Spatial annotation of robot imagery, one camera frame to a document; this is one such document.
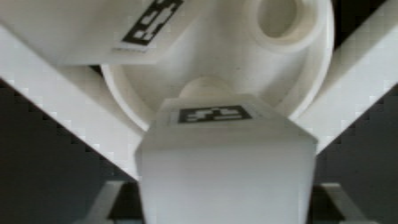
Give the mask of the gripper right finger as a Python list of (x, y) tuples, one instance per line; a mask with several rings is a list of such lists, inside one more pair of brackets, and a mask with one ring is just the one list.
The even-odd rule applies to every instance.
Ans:
[(367, 217), (342, 185), (338, 183), (322, 183), (320, 186), (344, 216), (338, 224), (381, 224)]

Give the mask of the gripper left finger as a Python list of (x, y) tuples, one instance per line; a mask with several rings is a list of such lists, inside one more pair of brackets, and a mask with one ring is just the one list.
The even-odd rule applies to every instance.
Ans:
[(116, 221), (111, 218), (111, 211), (114, 208), (123, 184), (123, 181), (109, 181), (105, 183), (88, 215), (73, 222), (73, 224), (116, 224)]

